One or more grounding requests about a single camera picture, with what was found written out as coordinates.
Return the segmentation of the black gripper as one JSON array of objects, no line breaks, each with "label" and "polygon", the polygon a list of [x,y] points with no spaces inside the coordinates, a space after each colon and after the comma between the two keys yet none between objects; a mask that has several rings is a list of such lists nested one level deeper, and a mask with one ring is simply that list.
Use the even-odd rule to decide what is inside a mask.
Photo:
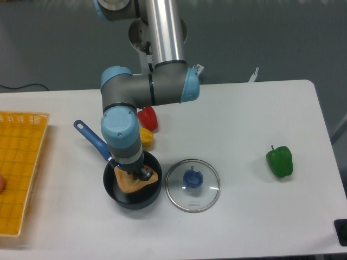
[{"label": "black gripper", "polygon": [[152,177],[152,171],[148,168],[144,168],[144,160],[142,157],[130,164],[121,164],[112,157],[109,158],[108,162],[113,168],[117,167],[128,174],[133,174],[141,181],[149,181]]}]

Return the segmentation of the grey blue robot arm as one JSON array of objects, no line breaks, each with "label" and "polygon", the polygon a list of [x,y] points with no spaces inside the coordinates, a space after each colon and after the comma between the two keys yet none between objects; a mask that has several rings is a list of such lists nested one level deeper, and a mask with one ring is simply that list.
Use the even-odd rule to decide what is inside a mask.
[{"label": "grey blue robot arm", "polygon": [[108,21],[138,18],[149,32],[150,71],[133,75],[121,66],[101,76],[101,132],[111,152],[111,164],[147,181],[137,110],[196,100],[200,82],[184,57],[182,20],[176,1],[95,1],[98,14]]}]

